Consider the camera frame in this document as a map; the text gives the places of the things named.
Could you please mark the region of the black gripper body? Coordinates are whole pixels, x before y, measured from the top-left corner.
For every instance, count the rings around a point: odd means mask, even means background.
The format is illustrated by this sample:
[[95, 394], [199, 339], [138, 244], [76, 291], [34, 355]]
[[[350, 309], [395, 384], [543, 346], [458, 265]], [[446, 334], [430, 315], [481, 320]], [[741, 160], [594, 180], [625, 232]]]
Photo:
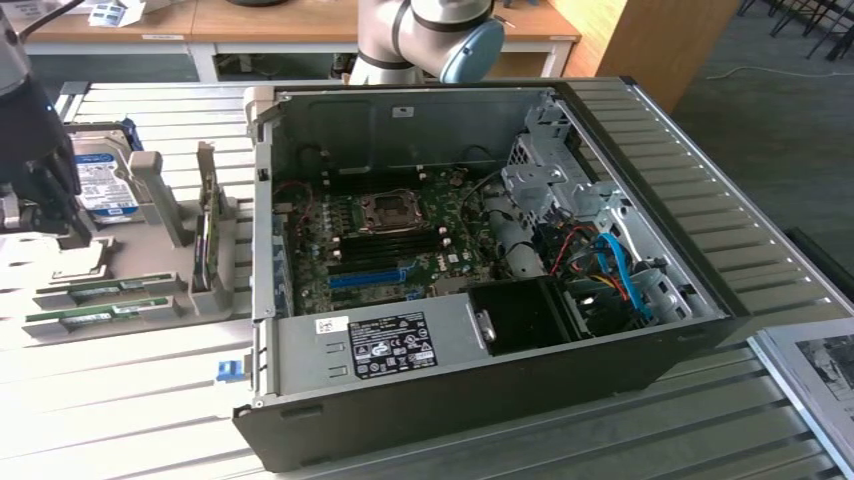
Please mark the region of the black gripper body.
[[80, 193], [72, 141], [47, 93], [35, 79], [2, 96], [2, 182], [38, 198], [36, 171], [47, 171], [70, 197]]

